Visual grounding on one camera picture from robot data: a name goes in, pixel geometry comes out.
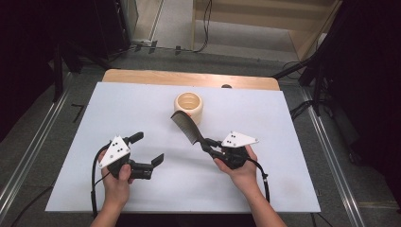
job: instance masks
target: hand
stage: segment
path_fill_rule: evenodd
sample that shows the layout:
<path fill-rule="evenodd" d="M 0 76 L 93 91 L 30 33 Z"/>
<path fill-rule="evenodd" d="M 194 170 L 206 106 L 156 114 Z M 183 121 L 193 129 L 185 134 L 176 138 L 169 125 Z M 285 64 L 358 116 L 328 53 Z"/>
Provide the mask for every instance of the hand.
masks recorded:
<path fill-rule="evenodd" d="M 251 146 L 245 146 L 248 154 L 252 159 L 257 161 L 256 154 L 254 154 Z M 251 193 L 253 190 L 259 190 L 256 181 L 256 166 L 251 162 L 245 162 L 243 167 L 237 169 L 230 169 L 220 159 L 214 159 L 218 168 L 227 173 L 235 186 L 244 194 Z"/>
<path fill-rule="evenodd" d="M 100 162 L 106 150 L 103 150 L 98 158 Z M 107 167 L 101 169 L 102 176 L 106 176 L 109 173 Z M 114 178 L 111 174 L 103 179 L 104 189 L 105 189 L 105 201 L 104 205 L 112 206 L 116 209 L 122 209 L 124 205 L 127 203 L 128 198 L 130 197 L 130 186 L 133 179 L 130 179 L 131 175 L 131 167 L 128 164 L 125 164 L 121 167 L 118 179 Z"/>

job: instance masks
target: black cable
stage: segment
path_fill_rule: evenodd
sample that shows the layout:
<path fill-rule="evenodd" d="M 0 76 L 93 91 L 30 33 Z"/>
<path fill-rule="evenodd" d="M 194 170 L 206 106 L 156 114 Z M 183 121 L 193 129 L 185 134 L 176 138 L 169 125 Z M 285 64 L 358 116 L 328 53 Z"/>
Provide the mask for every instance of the black cable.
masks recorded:
<path fill-rule="evenodd" d="M 285 63 L 281 69 L 284 70 L 284 69 L 286 68 L 286 66 L 287 66 L 288 64 L 291 64 L 291 63 L 300 63 L 300 62 L 299 62 L 299 61 L 289 61 L 289 62 Z M 298 70 L 295 70 L 295 72 L 297 72 L 299 75 L 302 75 L 302 73 L 300 73 Z M 286 77 L 289 78 L 289 79 L 296 79 L 296 78 L 290 77 L 289 74 L 286 75 Z"/>
<path fill-rule="evenodd" d="M 316 225 L 316 220 L 315 220 L 315 216 L 313 215 L 313 213 L 310 213 L 310 216 L 312 217 L 313 227 L 317 227 L 317 225 Z"/>
<path fill-rule="evenodd" d="M 301 103 L 298 107 L 289 111 L 292 121 L 295 120 L 295 118 L 297 118 L 299 115 L 301 115 L 311 105 L 313 105 L 313 101 L 308 100 Z"/>
<path fill-rule="evenodd" d="M 203 29 L 204 29 L 204 43 L 203 46 L 199 49 L 199 50 L 195 50 L 195 53 L 199 53 L 201 52 L 204 48 L 206 48 L 207 43 L 209 42 L 209 23 L 210 23 L 210 15 L 212 14 L 212 0 L 209 1 L 209 3 L 207 4 L 206 10 L 204 11 L 203 14 Z M 209 9 L 209 15 L 207 18 L 207 25 L 206 25 L 206 14 L 207 14 L 207 10 Z"/>
<path fill-rule="evenodd" d="M 111 142 L 110 142 L 108 145 L 105 145 L 103 148 L 101 148 L 101 149 L 97 152 L 97 154 L 96 154 L 96 156 L 95 156 L 95 159 L 94 159 L 94 164 L 92 165 L 92 191 L 91 191 L 91 201 L 92 201 L 92 211 L 93 211 L 94 219 L 95 219 L 96 216 L 97 216 L 96 191 L 95 191 L 95 187 L 96 187 L 96 184 L 97 184 L 97 183 L 95 183 L 96 164 L 97 164 L 97 160 L 98 160 L 98 158 L 99 158 L 99 156 L 100 156 L 101 151 L 103 151 L 104 149 L 108 148 L 110 144 L 111 144 Z"/>
<path fill-rule="evenodd" d="M 50 191 L 51 189 L 53 189 L 54 187 L 54 182 L 48 186 L 43 192 L 41 192 L 41 194 L 39 194 L 35 199 L 33 199 L 22 211 L 21 213 L 18 215 L 18 217 L 12 222 L 10 227 L 15 227 L 18 224 L 18 221 L 21 219 L 21 217 L 23 216 L 24 212 L 33 204 L 35 203 L 35 201 L 37 201 L 40 197 L 42 197 L 46 192 Z"/>
<path fill-rule="evenodd" d="M 98 181 L 95 183 L 95 186 L 96 186 L 99 182 L 103 181 L 103 179 L 105 179 L 107 176 L 109 176 L 109 174 L 110 174 L 110 172 L 108 172 L 106 175 L 104 175 L 104 177 L 102 177 L 100 180 L 98 180 Z"/>
<path fill-rule="evenodd" d="M 262 173 L 262 179 L 263 179 L 263 185 L 265 185 L 265 196 L 266 196 L 266 200 L 268 202 L 270 202 L 270 192 L 269 192 L 269 184 L 268 184 L 268 174 L 265 173 L 265 171 L 263 171 L 263 167 L 256 162 L 254 159 L 252 158 L 247 158 L 248 161 L 254 163 L 255 166 L 257 166 L 260 169 L 260 172 Z"/>
<path fill-rule="evenodd" d="M 330 224 L 330 222 L 326 219 L 326 218 L 324 218 L 323 217 L 323 215 L 321 215 L 321 214 L 319 214 L 319 213 L 316 213 L 319 217 L 321 217 L 330 227 L 333 227 L 333 225 L 332 224 Z"/>

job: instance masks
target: metal rail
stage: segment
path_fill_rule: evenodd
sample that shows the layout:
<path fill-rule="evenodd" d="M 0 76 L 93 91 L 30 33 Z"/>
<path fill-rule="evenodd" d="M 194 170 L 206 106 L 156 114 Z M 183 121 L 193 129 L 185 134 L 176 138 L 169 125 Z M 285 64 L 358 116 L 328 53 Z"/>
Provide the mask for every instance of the metal rail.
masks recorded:
<path fill-rule="evenodd" d="M 301 87 L 302 95 L 305 101 L 312 100 L 310 93 L 303 87 Z M 334 181 L 336 182 L 337 189 L 340 192 L 342 203 L 348 214 L 348 218 L 352 226 L 364 227 L 362 215 L 359 212 L 357 202 L 354 198 L 354 194 L 345 178 L 344 173 L 340 167 L 340 163 L 337 159 L 336 152 L 331 146 L 330 140 L 324 129 L 323 122 L 319 116 L 316 115 L 312 107 L 308 108 L 310 118 L 312 119 L 313 126 L 315 127 L 316 133 L 318 134 L 319 140 L 323 147 L 323 152 L 326 157 L 327 163 L 330 167 L 331 173 L 333 174 Z"/>
<path fill-rule="evenodd" d="M 62 105 L 64 104 L 65 99 L 68 96 L 72 80 L 72 73 L 68 73 L 64 77 L 64 92 L 61 94 L 59 100 L 51 105 L 46 117 L 44 118 L 44 121 L 42 122 L 39 129 L 36 131 L 36 134 L 30 142 L 23 158 L 21 159 L 18 166 L 15 168 L 14 173 L 11 175 L 6 186 L 2 189 L 0 195 L 0 224 L 6 217 L 6 214 L 11 207 L 11 204 L 14 201 L 18 191 L 20 190 L 27 173 L 29 172 L 36 159 L 36 156 L 41 150 L 44 140 L 46 139 L 48 133 L 53 126 L 53 123 L 59 115 Z"/>

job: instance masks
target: wrist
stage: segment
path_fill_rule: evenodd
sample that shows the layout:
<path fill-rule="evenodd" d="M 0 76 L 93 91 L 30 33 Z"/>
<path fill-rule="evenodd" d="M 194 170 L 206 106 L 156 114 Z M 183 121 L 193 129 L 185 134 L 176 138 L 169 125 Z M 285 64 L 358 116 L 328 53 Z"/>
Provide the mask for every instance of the wrist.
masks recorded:
<path fill-rule="evenodd" d="M 119 214 L 124 208 L 124 205 L 125 204 L 122 204 L 121 202 L 111 201 L 106 198 L 103 203 L 102 210 L 107 210 L 107 212 L 115 212 Z"/>

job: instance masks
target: finger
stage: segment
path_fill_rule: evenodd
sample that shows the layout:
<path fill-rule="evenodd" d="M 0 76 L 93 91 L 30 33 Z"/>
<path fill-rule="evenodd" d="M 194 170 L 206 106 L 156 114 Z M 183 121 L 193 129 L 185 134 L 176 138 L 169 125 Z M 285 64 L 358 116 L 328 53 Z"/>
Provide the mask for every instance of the finger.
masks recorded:
<path fill-rule="evenodd" d="M 228 174 L 229 168 L 218 158 L 213 159 L 215 161 L 216 166 L 220 169 L 220 171 Z"/>
<path fill-rule="evenodd" d="M 131 166 L 128 164 L 121 166 L 120 172 L 118 174 L 118 179 L 121 181 L 127 181 L 130 178 L 130 175 L 131 175 Z"/>
<path fill-rule="evenodd" d="M 99 162 L 101 162 L 101 160 L 103 159 L 104 155 L 106 154 L 106 149 L 104 149 L 103 151 L 100 152 L 99 157 L 97 158 L 97 160 Z"/>
<path fill-rule="evenodd" d="M 250 157 L 251 157 L 252 159 L 254 159 L 255 161 L 257 161 L 257 156 L 256 156 L 256 154 L 253 152 L 253 149 L 251 148 L 251 146 L 246 145 L 246 146 L 245 146 L 245 149 L 248 151 L 248 154 L 250 155 Z"/>

